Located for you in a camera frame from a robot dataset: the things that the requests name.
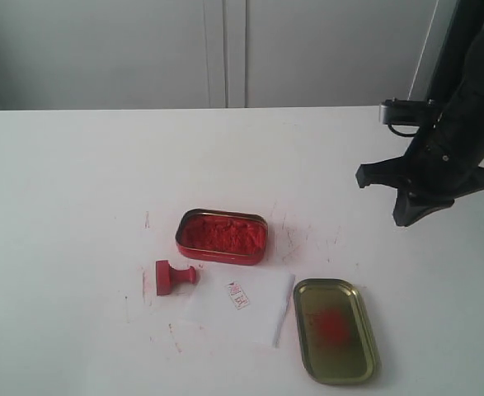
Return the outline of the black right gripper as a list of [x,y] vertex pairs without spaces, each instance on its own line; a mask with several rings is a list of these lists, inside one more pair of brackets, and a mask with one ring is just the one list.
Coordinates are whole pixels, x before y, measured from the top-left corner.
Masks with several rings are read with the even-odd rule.
[[359,188],[397,189],[392,212],[396,226],[409,227],[454,200],[484,190],[484,111],[442,115],[437,125],[420,132],[402,157],[360,164]]

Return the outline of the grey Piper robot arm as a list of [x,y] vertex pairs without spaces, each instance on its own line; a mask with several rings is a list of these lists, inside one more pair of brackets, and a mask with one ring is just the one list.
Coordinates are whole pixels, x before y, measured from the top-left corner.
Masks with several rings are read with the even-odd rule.
[[456,199],[484,190],[484,30],[468,49],[463,77],[433,120],[420,124],[406,152],[359,166],[359,187],[397,190],[395,224],[408,227]]

